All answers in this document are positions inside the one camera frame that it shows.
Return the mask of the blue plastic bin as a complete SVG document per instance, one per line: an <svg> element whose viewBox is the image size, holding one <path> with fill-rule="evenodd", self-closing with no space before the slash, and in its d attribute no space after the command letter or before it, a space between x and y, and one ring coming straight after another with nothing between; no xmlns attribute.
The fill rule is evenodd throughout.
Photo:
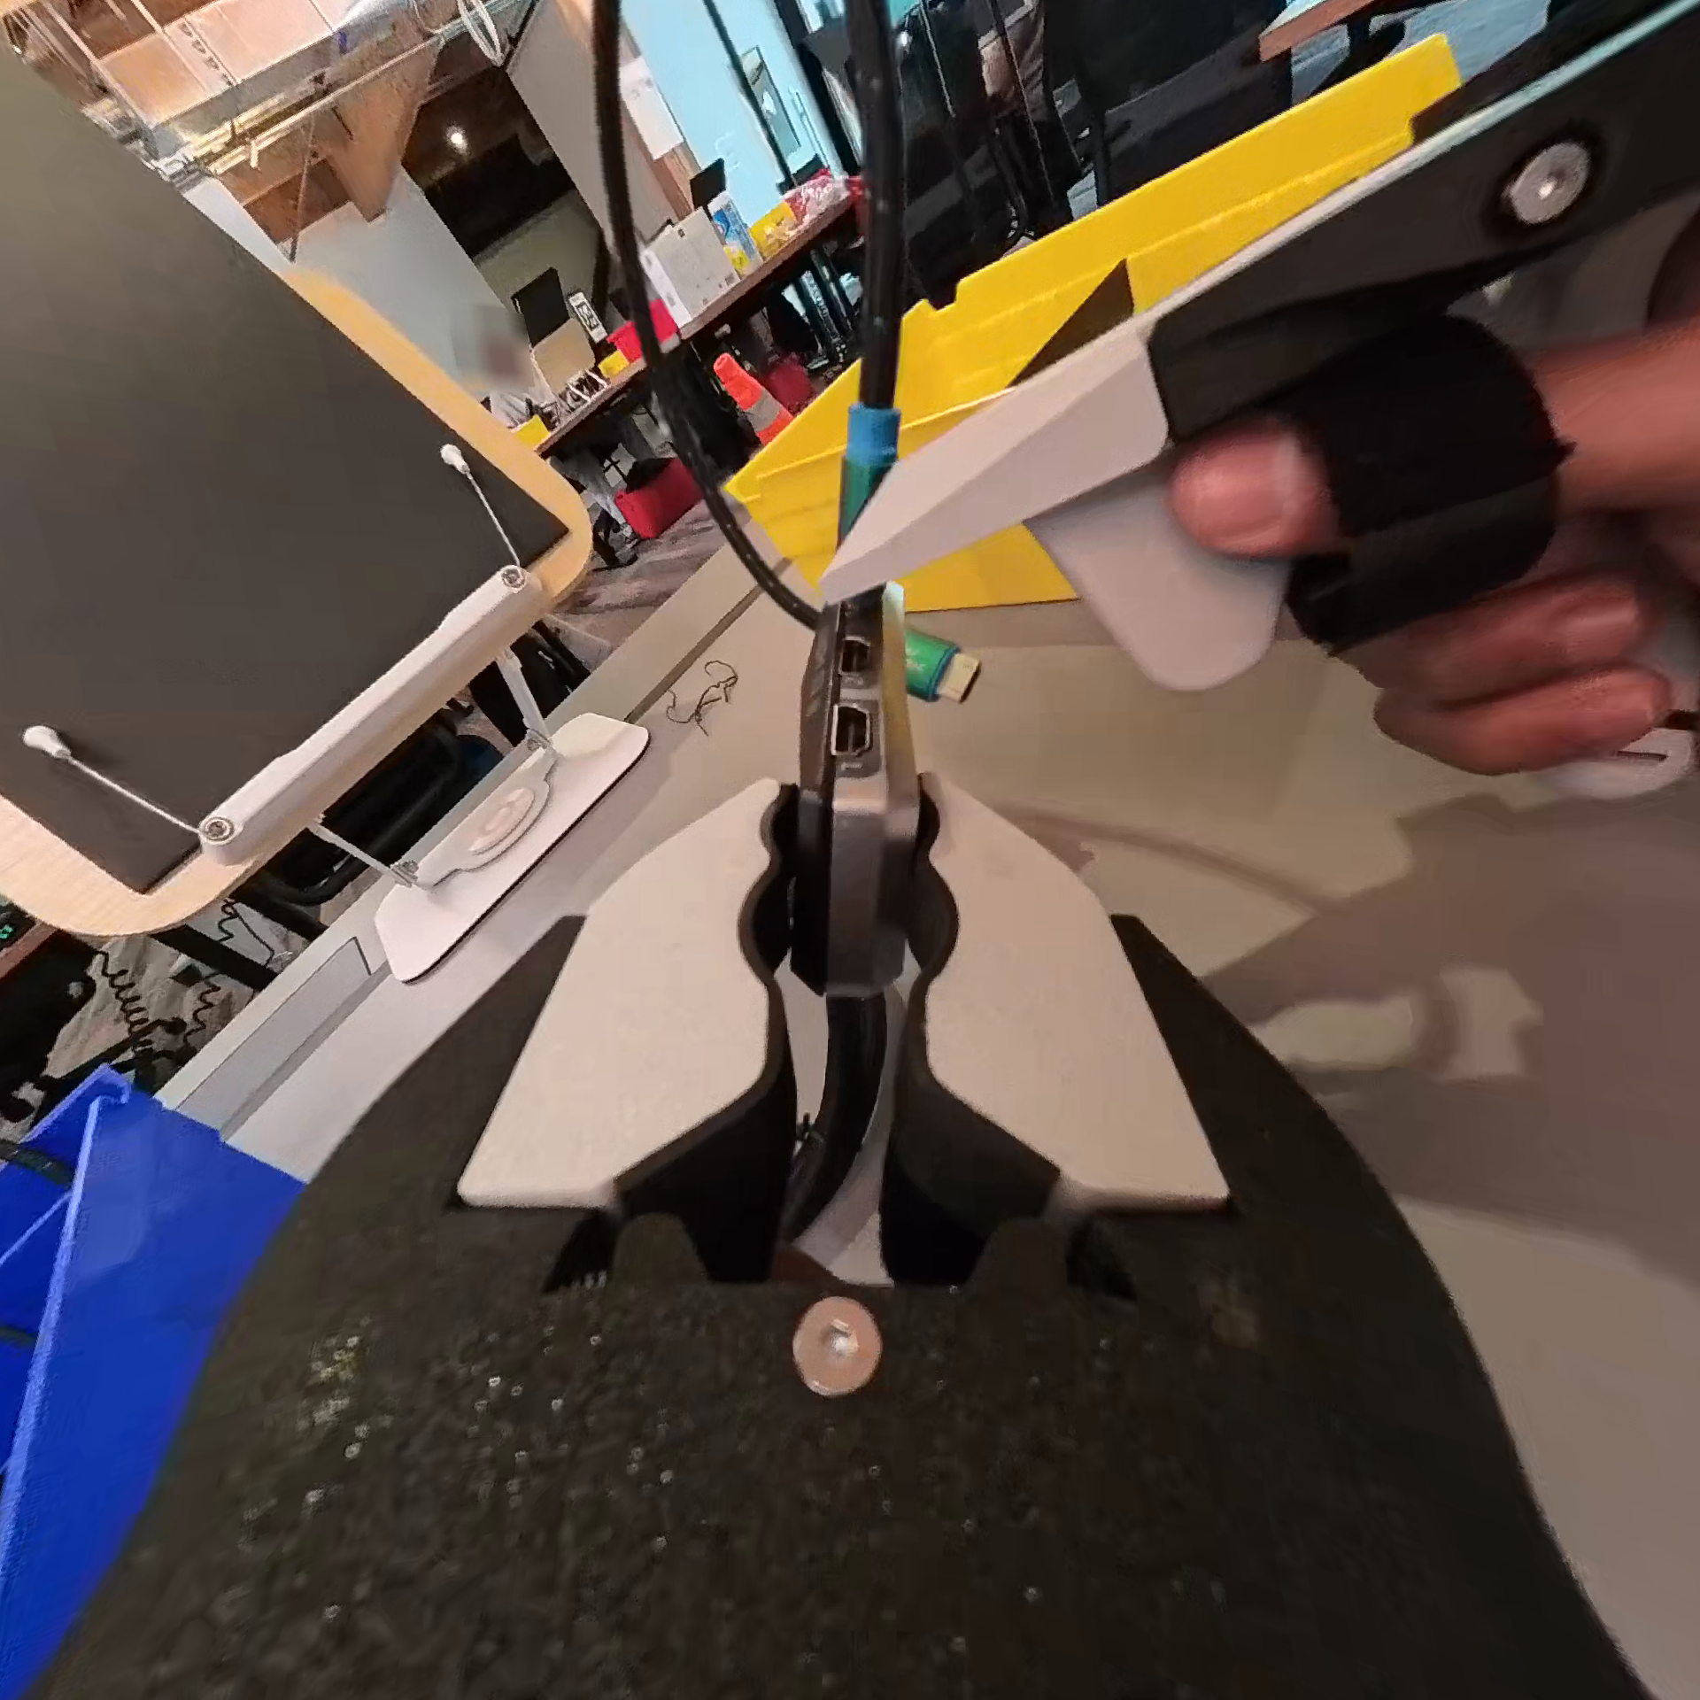
<svg viewBox="0 0 1700 1700"><path fill-rule="evenodd" d="M6 1699L29 1696L117 1563L303 1191L109 1069L4 1159Z"/></svg>

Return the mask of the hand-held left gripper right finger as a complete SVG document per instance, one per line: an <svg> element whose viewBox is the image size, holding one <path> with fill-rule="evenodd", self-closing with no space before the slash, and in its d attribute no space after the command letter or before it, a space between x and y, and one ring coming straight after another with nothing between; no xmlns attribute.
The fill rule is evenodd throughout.
<svg viewBox="0 0 1700 1700"><path fill-rule="evenodd" d="M948 1214L1203 1214L1229 1187L1107 909L944 776L928 872L953 932L911 1010L904 1166Z"/></svg>

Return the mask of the person's right hand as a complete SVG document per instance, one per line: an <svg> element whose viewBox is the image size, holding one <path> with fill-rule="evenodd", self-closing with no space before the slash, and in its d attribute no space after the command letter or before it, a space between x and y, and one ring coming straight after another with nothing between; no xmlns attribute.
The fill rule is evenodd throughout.
<svg viewBox="0 0 1700 1700"><path fill-rule="evenodd" d="M1532 483L1546 543L1516 578L1350 647L1384 734L1476 776L1610 759L1660 729L1677 688L1642 656L1676 582L1697 585L1697 304L1601 344L1518 357L1445 320L1190 445L1167 500L1201 546L1332 562L1454 504Z"/></svg>

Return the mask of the white tablet stand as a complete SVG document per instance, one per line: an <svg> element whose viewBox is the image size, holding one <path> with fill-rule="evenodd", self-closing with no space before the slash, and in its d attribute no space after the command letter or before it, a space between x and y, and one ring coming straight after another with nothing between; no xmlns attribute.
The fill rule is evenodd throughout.
<svg viewBox="0 0 1700 1700"><path fill-rule="evenodd" d="M255 539L194 509L91 550L36 509L4 644L4 897L39 922L133 938L192 922L317 837L401 888L379 909L404 982L436 968L636 766L649 734L592 716L548 734L518 638L588 566L574 493L427 429L399 477L325 525ZM360 847L330 812L489 667L521 702L519 766L424 853Z"/></svg>

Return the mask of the yellow plastic bin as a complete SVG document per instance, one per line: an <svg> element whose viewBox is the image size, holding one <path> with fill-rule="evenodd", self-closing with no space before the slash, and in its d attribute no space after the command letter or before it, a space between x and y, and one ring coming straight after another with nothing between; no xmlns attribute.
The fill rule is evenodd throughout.
<svg viewBox="0 0 1700 1700"><path fill-rule="evenodd" d="M1005 392L1097 288L1150 311L1414 144L1415 118L1463 88L1445 36L1392 54L1038 243L967 277L946 309L904 318L900 456ZM840 463L861 362L727 484L776 555L819 585L840 537ZM1020 527L905 582L912 615L1079 601Z"/></svg>

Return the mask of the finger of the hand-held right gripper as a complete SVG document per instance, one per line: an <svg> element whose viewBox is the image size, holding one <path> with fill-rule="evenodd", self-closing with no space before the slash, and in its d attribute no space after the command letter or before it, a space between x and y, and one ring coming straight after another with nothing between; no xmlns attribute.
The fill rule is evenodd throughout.
<svg viewBox="0 0 1700 1700"><path fill-rule="evenodd" d="M902 458L820 578L829 605L1022 529L1160 690L1254 670L1283 621L1286 564L1201 546L1167 500L1171 410L1137 316Z"/></svg>

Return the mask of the dark grey hdmi switch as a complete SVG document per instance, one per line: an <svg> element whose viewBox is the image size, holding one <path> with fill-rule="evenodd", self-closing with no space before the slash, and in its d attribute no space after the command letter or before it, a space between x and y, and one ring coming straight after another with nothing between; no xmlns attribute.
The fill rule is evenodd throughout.
<svg viewBox="0 0 1700 1700"><path fill-rule="evenodd" d="M898 585L822 612L803 676L794 849L796 975L868 1000L905 966L923 785Z"/></svg>

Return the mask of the orange traffic cone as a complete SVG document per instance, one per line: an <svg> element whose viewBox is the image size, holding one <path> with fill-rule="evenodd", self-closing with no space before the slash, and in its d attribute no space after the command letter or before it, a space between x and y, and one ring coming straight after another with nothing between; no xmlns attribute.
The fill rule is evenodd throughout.
<svg viewBox="0 0 1700 1700"><path fill-rule="evenodd" d="M771 445L796 422L796 415L732 351L716 357L712 373L758 445Z"/></svg>

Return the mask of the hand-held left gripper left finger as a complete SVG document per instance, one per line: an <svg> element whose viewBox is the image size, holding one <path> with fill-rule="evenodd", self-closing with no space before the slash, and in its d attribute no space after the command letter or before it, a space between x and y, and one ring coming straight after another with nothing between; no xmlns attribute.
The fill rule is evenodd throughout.
<svg viewBox="0 0 1700 1700"><path fill-rule="evenodd" d="M592 904L457 1184L473 1209L611 1210L789 1049L760 908L781 810L758 780Z"/></svg>

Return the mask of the black tablet wooden frame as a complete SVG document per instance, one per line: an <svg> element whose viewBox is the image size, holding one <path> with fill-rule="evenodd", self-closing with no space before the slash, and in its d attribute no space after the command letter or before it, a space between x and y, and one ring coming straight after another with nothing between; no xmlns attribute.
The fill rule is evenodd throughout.
<svg viewBox="0 0 1700 1700"><path fill-rule="evenodd" d="M585 502L4 45L4 899L234 893L587 575Z"/></svg>

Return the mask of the white cardboard box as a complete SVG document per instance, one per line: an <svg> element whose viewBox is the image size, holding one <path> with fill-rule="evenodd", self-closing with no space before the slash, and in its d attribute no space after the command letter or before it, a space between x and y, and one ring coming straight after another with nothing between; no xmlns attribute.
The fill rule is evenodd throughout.
<svg viewBox="0 0 1700 1700"><path fill-rule="evenodd" d="M649 295L670 314L679 330L688 330L712 314L741 284L718 226L705 210L695 210L666 226L642 247Z"/></svg>

